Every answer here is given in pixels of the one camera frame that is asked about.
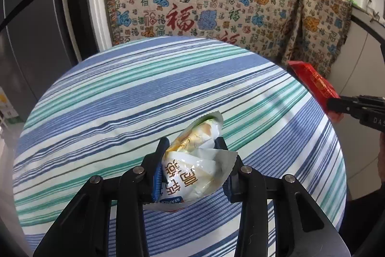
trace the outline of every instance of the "blue flower pattern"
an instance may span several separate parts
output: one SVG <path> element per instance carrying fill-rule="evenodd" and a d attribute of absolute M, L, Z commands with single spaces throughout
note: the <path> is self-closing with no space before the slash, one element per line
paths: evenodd
<path fill-rule="evenodd" d="M 328 46 L 328 51 L 330 51 L 332 54 L 335 54 L 337 51 L 337 46 L 331 44 L 330 46 Z"/>
<path fill-rule="evenodd" d="M 342 20 L 340 18 L 336 18 L 336 21 L 334 22 L 334 25 L 338 27 L 338 29 L 342 28 Z"/>
<path fill-rule="evenodd" d="M 310 44 L 309 41 L 304 41 L 303 42 L 303 51 L 304 52 L 307 52 L 309 50 L 309 44 Z"/>
<path fill-rule="evenodd" d="M 131 24 L 131 19 L 128 17 L 128 14 L 130 12 L 128 10 L 126 10 L 125 12 L 121 13 L 120 11 L 117 11 L 117 15 L 116 15 L 116 18 L 117 18 L 117 24 L 120 26 L 120 25 L 124 25 L 125 27 L 128 27 L 130 26 Z"/>
<path fill-rule="evenodd" d="M 258 27 L 262 27 L 264 25 L 263 18 L 264 15 L 259 16 L 255 14 L 255 16 L 253 16 L 253 18 L 251 19 L 251 22 Z"/>
<path fill-rule="evenodd" d="M 281 18 L 286 19 L 286 10 L 285 9 L 282 9 L 280 11 L 280 16 L 281 16 Z"/>
<path fill-rule="evenodd" d="M 248 7 L 250 5 L 250 1 L 249 0 L 239 0 L 239 2 L 244 4 L 246 7 Z"/>
<path fill-rule="evenodd" d="M 169 6 L 169 2 L 168 0 L 153 0 L 154 4 L 158 4 L 159 6 L 162 6 L 162 7 L 168 7 Z"/>
<path fill-rule="evenodd" d="M 201 13 L 201 16 L 198 20 L 198 28 L 200 30 L 213 30 L 217 23 L 216 23 L 216 10 L 204 10 Z"/>

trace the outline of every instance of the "striped tablecloth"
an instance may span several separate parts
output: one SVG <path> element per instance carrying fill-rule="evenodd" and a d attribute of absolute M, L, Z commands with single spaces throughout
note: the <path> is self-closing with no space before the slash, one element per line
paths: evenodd
<path fill-rule="evenodd" d="M 219 110 L 228 148 L 261 173 L 294 174 L 335 226 L 346 197 L 336 134 L 306 89 L 266 59 L 216 40 L 144 39 L 116 46 L 57 80 L 29 116 L 14 162 L 20 223 L 36 248 L 70 199 L 94 175 L 119 176 Z M 269 203 L 269 256 L 275 251 Z M 232 256 L 240 204 L 222 190 L 176 213 L 145 211 L 150 254 Z M 109 254 L 115 255 L 111 210 Z"/>

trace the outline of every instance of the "red fu character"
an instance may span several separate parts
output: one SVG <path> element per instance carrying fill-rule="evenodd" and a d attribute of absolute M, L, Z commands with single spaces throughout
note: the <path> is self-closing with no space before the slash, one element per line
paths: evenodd
<path fill-rule="evenodd" d="M 169 19 L 167 22 L 167 26 L 170 26 L 171 29 L 174 31 L 175 25 L 177 25 L 180 30 L 187 32 L 194 25 L 194 20 L 188 19 L 188 17 L 190 17 L 191 15 L 190 10 L 194 7 L 189 6 L 187 8 L 184 8 L 180 11 L 180 14 L 178 14 L 177 8 L 178 6 L 176 4 L 173 4 L 172 10 L 170 10 L 168 15 L 166 16 L 166 19 Z"/>

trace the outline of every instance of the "green stripe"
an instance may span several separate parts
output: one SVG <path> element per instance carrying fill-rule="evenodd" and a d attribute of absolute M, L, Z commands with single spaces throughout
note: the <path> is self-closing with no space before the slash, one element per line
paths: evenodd
<path fill-rule="evenodd" d="M 282 94 L 282 92 L 284 92 L 285 90 L 287 90 L 289 87 L 291 87 L 291 86 L 293 86 L 293 85 L 298 85 L 298 88 L 297 88 L 296 90 L 299 90 L 299 89 L 303 88 L 297 81 L 293 81 L 293 82 L 290 82 L 289 84 L 287 84 L 286 86 L 282 87 L 280 90 L 277 91 L 277 93 L 274 93 L 274 94 L 278 96 L 278 95 Z M 136 164 L 135 164 L 135 165 L 140 164 L 141 160 L 142 160 L 142 158 L 136 159 L 136 160 L 135 160 L 135 161 L 136 161 Z M 112 170 L 114 170 L 114 168 L 116 168 L 116 167 L 119 167 L 119 165 L 117 165 L 117 166 L 115 166 L 115 167 L 109 167 L 109 168 L 112 169 Z M 132 167 L 134 167 L 134 165 L 132 165 L 132 166 L 127 166 L 127 167 L 125 167 L 125 168 L 126 168 L 126 170 L 127 170 L 127 169 L 130 169 L 130 168 L 132 168 Z M 98 171 L 97 173 L 90 173 L 90 174 L 87 174 L 87 175 L 85 175 L 85 176 L 82 176 L 81 178 L 77 178 L 77 179 L 71 180 L 71 181 L 74 181 L 74 183 L 72 183 L 71 181 L 69 181 L 68 183 L 70 183 L 71 186 L 69 186 L 69 187 L 66 186 L 65 188 L 68 189 L 68 188 L 74 187 L 74 186 L 76 186 L 76 185 L 81 186 L 81 185 L 83 185 L 84 182 L 85 182 L 89 177 L 91 177 L 92 175 L 94 175 L 94 174 L 99 174 L 99 175 L 101 175 L 101 176 L 105 176 L 105 174 L 104 174 L 105 172 L 106 172 L 105 170 L 104 170 L 104 171 L 101 170 L 101 171 Z M 34 195 L 30 196 L 30 197 L 25 197 L 25 198 L 23 198 L 23 199 L 20 199 L 20 200 L 16 201 L 16 205 L 17 205 L 17 206 L 20 206 L 21 204 L 25 204 L 25 203 L 28 203 L 28 202 L 30 202 L 30 201 L 33 201 L 33 200 L 36 200 L 36 199 L 40 199 L 40 198 L 42 198 L 42 197 L 46 197 L 47 194 L 48 194 L 48 192 L 49 192 L 49 194 L 52 194 L 52 193 L 55 193 L 55 192 L 58 192 L 58 191 L 62 191 L 62 190 L 64 190 L 64 189 L 63 189 L 63 185 L 65 185 L 65 184 L 66 184 L 66 183 L 62 183 L 62 184 L 56 185 L 56 186 L 54 186 L 54 187 L 52 187 L 52 188 L 50 188 L 50 189 L 47 189 L 47 190 L 45 190 L 45 191 L 39 192 L 39 193 L 37 193 L 37 194 L 34 194 Z M 46 203 L 44 203 L 44 204 L 40 204 L 40 205 L 31 207 L 31 208 L 26 208 L 26 209 L 23 209 L 23 210 L 18 210 L 17 212 L 18 212 L 18 215 L 20 216 L 20 215 L 22 215 L 22 214 L 27 214 L 27 213 L 35 212 L 35 211 L 37 211 L 37 210 L 46 209 L 47 207 L 56 205 L 56 204 L 58 204 L 58 203 L 65 202 L 65 201 L 70 201 L 74 195 L 75 195 L 75 194 L 71 194 L 71 195 L 67 195 L 67 196 L 64 196 L 64 197 L 57 198 L 57 199 L 53 199 L 53 200 L 51 200 L 51 201 L 49 201 L 49 202 L 46 202 Z M 45 220 L 46 220 L 46 216 L 45 216 L 45 215 L 36 217 L 36 219 L 38 219 L 38 218 L 39 218 L 41 221 L 45 221 Z"/>
<path fill-rule="evenodd" d="M 338 180 L 340 179 L 340 175 L 341 174 L 341 169 L 343 167 L 343 159 L 340 160 L 340 163 L 338 164 L 338 168 L 337 168 L 337 171 L 336 171 L 336 175 L 334 176 L 333 180 L 332 180 L 332 183 L 331 185 L 329 186 L 329 189 L 328 191 L 326 192 L 325 194 L 325 197 L 323 198 L 322 202 L 321 202 L 321 209 L 323 210 L 323 212 L 327 215 L 327 211 L 328 211 L 328 207 L 326 207 L 332 193 L 333 193 L 333 190 L 334 190 L 334 187 L 335 185 L 337 184 Z"/>
<path fill-rule="evenodd" d="M 36 216 L 28 219 L 23 219 L 23 222 L 21 222 L 20 225 L 22 227 L 30 227 L 32 225 L 45 224 L 47 222 L 55 221 L 56 218 L 59 217 L 59 214 L 61 212 L 62 210 L 56 210 L 47 215 L 41 215 L 41 216 Z"/>
<path fill-rule="evenodd" d="M 279 90 L 277 90 L 271 96 L 267 97 L 266 99 L 263 99 L 259 103 L 257 103 L 254 106 L 252 106 L 251 109 L 252 108 L 255 108 L 255 109 L 261 108 L 262 105 L 267 103 L 267 101 L 272 101 L 274 97 L 279 96 L 280 94 L 282 94 L 284 91 L 286 91 L 288 88 L 292 87 L 295 84 L 298 84 L 298 86 L 301 86 L 296 80 L 293 80 L 292 82 L 290 82 L 286 86 L 284 86 L 284 87 L 280 88 Z M 229 119 L 227 119 L 225 121 L 225 123 L 224 123 L 224 125 L 225 125 L 224 129 L 225 129 L 226 126 L 228 126 L 227 121 L 230 121 L 230 124 L 232 124 L 232 121 L 234 121 L 234 118 L 236 118 L 236 120 L 239 120 L 241 117 L 243 117 L 242 113 L 236 114 L 236 115 L 230 117 Z M 132 162 L 135 163 L 135 165 L 136 165 L 141 160 L 142 160 L 142 158 L 139 158 L 139 159 L 136 159 L 136 160 L 134 160 Z M 56 192 L 63 191 L 63 190 L 69 189 L 69 188 L 73 188 L 75 186 L 81 186 L 89 177 L 91 177 L 91 176 L 93 176 L 95 174 L 99 174 L 99 175 L 102 175 L 102 176 L 105 176 L 107 172 L 108 172 L 109 175 L 117 174 L 118 172 L 121 172 L 122 169 L 130 169 L 129 168 L 130 165 L 131 165 L 131 162 L 118 164 L 118 165 L 113 166 L 113 167 L 108 167 L 108 168 L 101 169 L 100 171 L 98 171 L 98 173 L 95 173 L 95 172 L 89 173 L 89 174 L 86 174 L 86 175 L 84 175 L 84 176 L 82 176 L 80 178 L 76 178 L 76 179 L 70 180 L 68 182 L 60 183 L 60 184 L 52 186 L 52 187 L 50 187 L 50 188 L 48 188 L 46 190 L 40 191 L 40 192 L 38 192 L 36 194 L 33 194 L 33 195 L 28 196 L 28 197 L 15 200 L 15 205 L 16 206 L 21 206 L 21 205 L 29 203 L 31 201 L 35 201 L 35 200 L 40 199 L 42 197 L 46 197 L 48 195 L 51 195 L 52 193 L 56 193 Z M 26 210 L 29 210 L 29 209 L 24 209 L 22 211 L 19 211 L 19 213 L 20 214 L 24 214 L 24 213 L 27 212 Z"/>
<path fill-rule="evenodd" d="M 233 125 L 237 121 L 240 121 L 241 119 L 247 117 L 251 113 L 255 112 L 258 109 L 261 109 L 263 106 L 265 106 L 267 103 L 271 102 L 274 98 L 276 98 L 278 95 L 283 94 L 286 90 L 291 88 L 293 85 L 298 84 L 298 86 L 301 86 L 298 81 L 292 80 L 289 84 L 285 85 L 284 87 L 280 88 L 279 90 L 272 93 L 270 96 L 263 99 L 263 101 L 256 103 L 255 105 L 247 108 L 246 110 L 232 116 L 229 119 L 226 119 L 223 124 L 223 129 Z"/>
<path fill-rule="evenodd" d="M 332 201 L 330 202 L 330 205 L 329 205 L 329 209 L 328 209 L 328 214 L 327 216 L 328 217 L 331 217 L 330 221 L 333 221 L 338 210 L 339 210 L 339 206 L 336 206 L 334 209 L 333 209 L 333 204 L 335 203 L 340 203 L 341 202 L 341 198 L 343 198 L 343 193 L 342 191 L 345 190 L 346 188 L 346 175 L 345 175 L 345 171 L 344 169 L 342 168 L 342 171 L 340 173 L 341 175 L 341 180 L 340 180 L 340 183 L 338 184 L 338 187 L 337 187 L 337 190 L 336 192 L 334 193 L 334 196 L 332 198 Z"/>
<path fill-rule="evenodd" d="M 277 114 L 269 118 L 267 121 L 265 121 L 263 124 L 259 125 L 256 129 L 250 131 L 248 134 L 245 136 L 242 136 L 242 138 L 239 138 L 235 142 L 231 143 L 228 148 L 232 151 L 238 151 L 241 147 L 245 146 L 247 143 L 251 142 L 261 134 L 263 134 L 266 130 L 270 129 L 275 123 L 277 123 L 286 113 L 290 111 L 290 109 L 297 103 L 299 102 L 306 94 L 307 91 L 303 88 L 303 86 L 299 86 L 299 88 L 295 89 L 294 91 L 290 92 L 288 94 L 288 97 L 292 96 L 294 93 L 296 93 L 299 89 L 303 89 L 303 91 L 296 96 L 293 100 L 291 100 L 284 108 L 279 109 Z M 223 135 L 223 137 L 229 138 L 233 136 L 235 133 L 238 133 L 242 131 L 243 129 L 247 128 L 251 124 L 255 123 L 259 119 L 262 119 L 269 113 L 271 113 L 274 109 L 276 109 L 279 105 L 281 105 L 286 99 L 281 99 L 274 103 L 269 109 L 265 110 L 263 113 L 259 114 L 255 118 L 245 122 L 241 126 L 234 128 L 230 132 L 227 132 L 226 134 Z"/>
<path fill-rule="evenodd" d="M 245 53 L 245 50 L 239 47 L 234 47 L 232 45 L 220 46 L 213 50 L 208 50 L 205 52 L 200 51 L 194 54 L 189 54 L 188 56 L 182 55 L 166 60 L 160 60 L 154 63 L 136 67 L 134 69 L 128 69 L 126 71 L 113 74 L 107 78 L 103 78 L 97 82 L 92 82 L 91 84 L 83 86 L 76 91 L 71 90 L 70 94 L 66 94 L 53 99 L 42 107 L 33 110 L 26 122 L 26 125 L 24 126 L 24 130 L 45 119 L 47 116 L 53 115 L 78 102 L 89 99 L 90 97 L 108 91 L 112 88 L 152 77 L 161 73 L 184 68 L 186 66 L 243 53 Z"/>
<path fill-rule="evenodd" d="M 90 60 L 90 59 L 92 59 L 93 57 L 96 57 L 96 56 L 100 56 L 100 55 L 103 55 L 103 54 L 108 54 L 109 52 L 114 51 L 114 50 L 116 50 L 116 49 L 120 49 L 120 48 L 122 48 L 122 47 L 129 47 L 129 46 L 132 46 L 132 45 L 135 45 L 135 44 L 139 44 L 140 42 L 144 42 L 145 40 L 148 41 L 148 38 L 144 38 L 144 39 L 140 39 L 140 40 L 134 40 L 134 41 L 132 41 L 132 42 L 130 42 L 130 43 L 119 44 L 119 45 L 117 45 L 117 46 L 113 46 L 113 47 L 107 48 L 107 50 L 105 50 L 105 51 L 103 51 L 103 52 L 100 52 L 100 53 L 98 53 L 98 54 L 95 54 L 95 55 L 93 55 L 93 56 L 88 57 L 87 60 Z M 110 59 L 110 60 L 113 60 L 114 58 L 118 59 L 119 57 L 123 57 L 124 55 L 127 55 L 127 54 L 129 54 L 129 53 L 132 53 L 132 52 L 127 52 L 126 54 L 123 54 L 123 55 L 120 55 L 120 56 L 113 57 L 113 58 Z M 95 68 L 95 67 L 97 67 L 97 66 L 99 66 L 99 63 L 95 63 L 95 64 L 93 64 L 93 65 L 90 65 L 90 66 L 89 66 L 90 68 L 88 68 L 88 69 L 90 70 L 90 69 Z M 70 74 L 66 74 L 66 75 L 64 75 L 64 77 L 62 77 L 62 78 L 59 78 L 59 79 L 58 79 L 52 86 L 56 86 L 58 83 L 61 83 L 61 82 L 63 82 L 64 80 L 67 80 L 70 76 L 75 75 L 75 74 L 76 74 L 76 71 L 75 71 L 75 72 L 72 72 L 72 73 L 70 73 Z"/>
<path fill-rule="evenodd" d="M 134 166 L 140 165 L 142 160 L 143 160 L 143 157 L 140 157 L 140 158 L 128 161 L 126 163 L 121 163 L 121 164 L 118 164 L 115 166 L 107 167 L 107 168 L 97 170 L 95 172 L 91 172 L 89 174 L 80 176 L 76 179 L 72 179 L 72 180 L 69 180 L 69 181 L 66 181 L 66 182 L 63 182 L 60 184 L 56 184 L 56 185 L 54 185 L 48 189 L 45 189 L 43 191 L 38 192 L 38 193 L 29 195 L 27 197 L 24 197 L 24 198 L 21 198 L 18 200 L 15 200 L 15 206 L 22 206 L 22 205 L 27 204 L 31 201 L 35 201 L 35 200 L 41 199 L 42 197 L 46 197 L 48 195 L 51 195 L 53 193 L 60 192 L 60 191 L 64 190 L 63 187 L 65 187 L 65 189 L 69 189 L 72 187 L 81 186 L 91 176 L 96 175 L 96 174 L 100 175 L 100 176 L 107 177 L 107 176 L 111 176 L 111 175 L 117 174 L 117 173 L 122 172 L 122 171 L 127 171 Z"/>

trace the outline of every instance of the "cloth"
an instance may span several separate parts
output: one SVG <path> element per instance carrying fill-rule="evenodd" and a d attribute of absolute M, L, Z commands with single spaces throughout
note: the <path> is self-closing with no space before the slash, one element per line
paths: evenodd
<path fill-rule="evenodd" d="M 350 25 L 345 0 L 107 0 L 115 45 L 143 37 L 216 38 L 286 66 L 310 62 L 324 77 Z"/>
<path fill-rule="evenodd" d="M 32 248 L 92 175 L 122 175 L 154 152 L 160 137 L 172 141 L 216 110 L 230 150 L 262 174 L 294 174 L 338 225 L 346 198 L 344 161 L 330 121 L 307 90 L 253 52 L 217 40 L 165 36 L 88 58 L 35 106 L 13 175 L 17 213 Z M 272 202 L 268 208 L 272 232 Z M 115 256 L 116 207 L 111 211 Z M 235 248 L 240 213 L 241 205 L 230 204 L 222 189 L 176 213 L 145 211 L 150 254 L 222 256 Z M 269 256 L 274 242 L 271 235 Z"/>

